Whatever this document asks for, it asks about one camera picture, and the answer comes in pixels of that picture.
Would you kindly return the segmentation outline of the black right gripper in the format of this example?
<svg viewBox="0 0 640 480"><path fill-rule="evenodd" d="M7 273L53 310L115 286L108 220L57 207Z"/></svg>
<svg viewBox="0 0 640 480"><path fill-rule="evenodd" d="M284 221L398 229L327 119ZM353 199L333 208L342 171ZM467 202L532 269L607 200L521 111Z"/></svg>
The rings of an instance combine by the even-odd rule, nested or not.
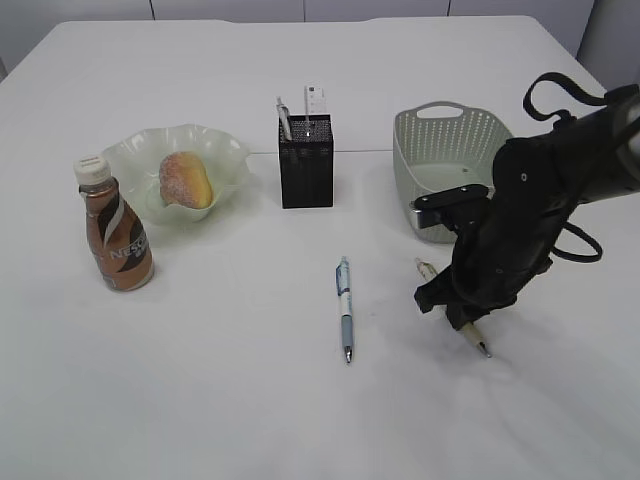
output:
<svg viewBox="0 0 640 480"><path fill-rule="evenodd" d="M551 266L559 234L575 210L535 199L491 199L484 215L457 234L451 264L419 286L421 313L447 305L447 320L460 331L493 310L513 305L519 292Z"/></svg>

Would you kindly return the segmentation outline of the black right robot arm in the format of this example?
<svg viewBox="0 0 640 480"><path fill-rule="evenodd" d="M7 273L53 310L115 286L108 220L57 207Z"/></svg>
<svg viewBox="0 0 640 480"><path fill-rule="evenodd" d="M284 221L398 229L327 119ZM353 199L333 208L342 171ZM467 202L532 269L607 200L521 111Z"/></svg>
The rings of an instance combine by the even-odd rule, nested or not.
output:
<svg viewBox="0 0 640 480"><path fill-rule="evenodd" d="M595 112L560 111L553 129L511 138L493 161L492 189L469 184L416 198L421 227L454 232L451 263L418 287L421 312L443 305L459 330L513 305L553 257L597 262L602 248L569 221L581 204L639 190L639 87L584 98Z"/></svg>

